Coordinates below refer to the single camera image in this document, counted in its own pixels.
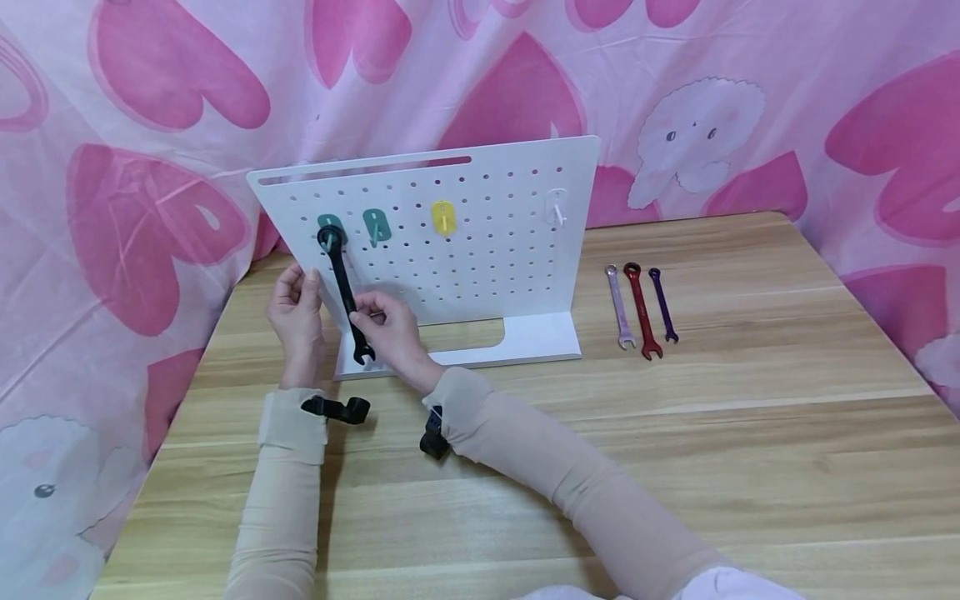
pink wrench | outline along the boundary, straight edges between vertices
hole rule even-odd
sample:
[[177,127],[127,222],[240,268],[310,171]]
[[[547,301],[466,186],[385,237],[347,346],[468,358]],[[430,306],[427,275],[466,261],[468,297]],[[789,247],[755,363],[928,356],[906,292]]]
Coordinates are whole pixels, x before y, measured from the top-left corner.
[[630,280],[630,287],[634,288],[634,303],[636,315],[640,317],[640,331],[643,332],[643,348],[640,354],[647,360],[653,360],[652,352],[663,358],[663,348],[654,339],[654,330],[650,326],[650,316],[647,314],[647,305],[643,302],[643,290],[640,289],[640,266],[635,262],[628,262],[623,266],[623,273]]

table surface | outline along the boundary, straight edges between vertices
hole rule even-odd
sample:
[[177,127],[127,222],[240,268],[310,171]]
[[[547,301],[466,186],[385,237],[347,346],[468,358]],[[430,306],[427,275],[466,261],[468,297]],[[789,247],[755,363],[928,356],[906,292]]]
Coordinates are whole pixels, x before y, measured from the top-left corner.
[[[261,261],[230,297],[95,600],[220,597],[281,368],[263,307],[289,260]],[[663,271],[681,342],[662,361],[616,344],[604,267],[630,260]],[[621,289],[638,336],[625,278]],[[809,598],[956,597],[960,426],[784,217],[590,230],[574,319],[583,360],[483,373],[739,564]],[[495,343],[502,325],[424,330],[451,348]],[[420,453],[425,414],[396,379],[331,392],[373,408],[364,425],[330,426],[317,598],[510,598],[550,584],[615,595],[547,502]]]

pegboard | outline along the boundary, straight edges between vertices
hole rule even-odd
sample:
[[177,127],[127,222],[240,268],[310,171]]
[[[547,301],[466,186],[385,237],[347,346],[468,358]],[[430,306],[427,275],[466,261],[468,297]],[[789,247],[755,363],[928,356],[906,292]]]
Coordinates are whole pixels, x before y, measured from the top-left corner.
[[[253,171],[248,182],[298,262],[320,270],[323,300],[345,333],[337,377],[351,378],[383,367],[350,365],[349,322],[317,243],[318,219],[333,215],[347,234],[354,293],[402,298],[420,324],[504,318],[500,345],[438,352],[440,362],[577,358],[569,311],[598,153],[596,136],[566,137]],[[439,201],[453,208],[448,235],[434,224]],[[389,239],[371,240],[383,234],[368,227],[372,209],[385,216]]]

fabric backdrop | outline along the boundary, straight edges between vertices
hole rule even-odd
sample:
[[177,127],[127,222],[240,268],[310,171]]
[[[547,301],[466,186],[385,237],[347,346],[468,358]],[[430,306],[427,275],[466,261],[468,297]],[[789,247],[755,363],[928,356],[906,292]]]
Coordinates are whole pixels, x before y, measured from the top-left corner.
[[960,409],[952,0],[0,7],[0,588],[84,598],[228,292],[251,168],[595,133],[592,227],[785,213]]

purple wrench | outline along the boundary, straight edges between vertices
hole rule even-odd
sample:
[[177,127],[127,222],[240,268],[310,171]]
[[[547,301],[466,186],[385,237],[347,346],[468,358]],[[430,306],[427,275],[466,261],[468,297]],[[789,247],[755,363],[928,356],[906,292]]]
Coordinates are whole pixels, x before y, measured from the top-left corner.
[[663,324],[666,325],[666,341],[673,340],[676,344],[680,342],[680,336],[673,330],[673,322],[670,321],[670,311],[666,308],[666,296],[663,295],[663,286],[660,284],[660,269],[654,267],[647,269],[650,278],[654,280],[654,289],[657,290],[657,302],[660,303],[660,313],[663,315]]

